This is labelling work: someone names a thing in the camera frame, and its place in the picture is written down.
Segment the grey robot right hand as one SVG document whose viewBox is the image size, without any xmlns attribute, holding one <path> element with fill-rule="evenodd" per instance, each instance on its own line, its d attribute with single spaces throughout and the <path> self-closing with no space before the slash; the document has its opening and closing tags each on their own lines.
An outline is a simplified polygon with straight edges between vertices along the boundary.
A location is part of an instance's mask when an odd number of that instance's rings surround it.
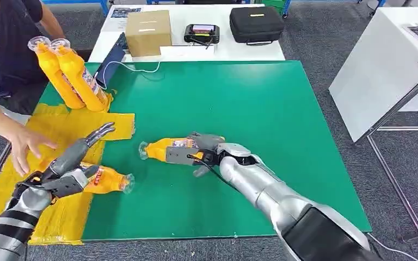
<svg viewBox="0 0 418 261">
<path fill-rule="evenodd" d="M 201 177 L 208 172 L 217 174 L 213 167 L 219 165 L 219 156 L 217 148 L 220 143 L 225 142 L 225 138 L 213 134 L 200 134 L 192 132 L 188 136 L 196 144 L 197 152 L 188 154 L 187 157 L 193 160 L 193 165 L 200 165 L 193 172 L 194 177 Z"/>
</svg>

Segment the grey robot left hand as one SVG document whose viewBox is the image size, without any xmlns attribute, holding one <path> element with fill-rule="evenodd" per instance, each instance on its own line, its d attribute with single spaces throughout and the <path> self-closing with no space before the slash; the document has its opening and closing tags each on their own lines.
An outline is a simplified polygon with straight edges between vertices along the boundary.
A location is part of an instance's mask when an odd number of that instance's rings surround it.
<svg viewBox="0 0 418 261">
<path fill-rule="evenodd" d="M 98 129 L 92 131 L 87 137 L 77 139 L 69 146 L 58 158 L 53 160 L 48 168 L 43 172 L 42 180 L 54 180 L 60 178 L 65 173 L 77 168 L 87 151 L 96 144 L 107 133 L 115 130 L 114 122 L 107 122 Z"/>
</svg>

